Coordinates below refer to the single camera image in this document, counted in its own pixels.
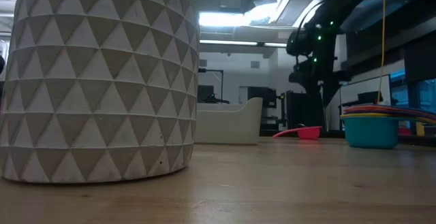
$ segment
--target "cable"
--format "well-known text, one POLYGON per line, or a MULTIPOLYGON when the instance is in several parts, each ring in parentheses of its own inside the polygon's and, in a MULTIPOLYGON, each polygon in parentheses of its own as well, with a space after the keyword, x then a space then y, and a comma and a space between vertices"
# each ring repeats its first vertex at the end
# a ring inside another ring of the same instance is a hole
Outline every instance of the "cable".
POLYGON ((382 76, 383 76, 383 66, 385 59, 385 34, 386 34, 386 0, 383 0, 383 29, 381 30, 381 67, 380 67, 380 82, 379 82, 379 92, 377 96, 377 104, 380 103, 380 97, 382 93, 382 76))

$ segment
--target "table surface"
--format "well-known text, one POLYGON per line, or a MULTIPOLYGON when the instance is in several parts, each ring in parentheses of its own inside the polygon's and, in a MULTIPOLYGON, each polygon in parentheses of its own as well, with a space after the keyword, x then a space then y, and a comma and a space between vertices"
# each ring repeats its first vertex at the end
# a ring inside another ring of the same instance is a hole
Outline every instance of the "table surface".
POLYGON ((0 223, 435 223, 436 150, 343 140, 195 145, 169 176, 98 185, 0 180, 0 223))

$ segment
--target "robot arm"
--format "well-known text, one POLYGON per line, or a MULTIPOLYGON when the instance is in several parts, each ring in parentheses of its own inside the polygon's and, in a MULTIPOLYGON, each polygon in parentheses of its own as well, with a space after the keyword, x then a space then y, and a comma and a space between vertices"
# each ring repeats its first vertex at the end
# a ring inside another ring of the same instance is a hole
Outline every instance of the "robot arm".
POLYGON ((307 93, 318 93, 318 81, 324 81, 323 101, 327 106, 336 93, 339 81, 347 81, 345 73, 333 73, 334 47, 340 26, 363 0, 323 0, 312 19, 293 32, 287 43, 287 53, 297 58, 290 82, 300 83, 307 93), (299 63, 298 56, 307 60, 299 63))

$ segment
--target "white geometric planter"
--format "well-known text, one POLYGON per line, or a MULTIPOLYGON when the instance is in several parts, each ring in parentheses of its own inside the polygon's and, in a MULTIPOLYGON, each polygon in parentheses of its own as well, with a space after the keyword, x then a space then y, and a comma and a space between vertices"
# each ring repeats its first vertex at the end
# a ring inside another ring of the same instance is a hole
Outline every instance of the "white geometric planter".
POLYGON ((17 0, 15 19, 4 178, 107 182, 189 163, 199 50, 189 0, 17 0))

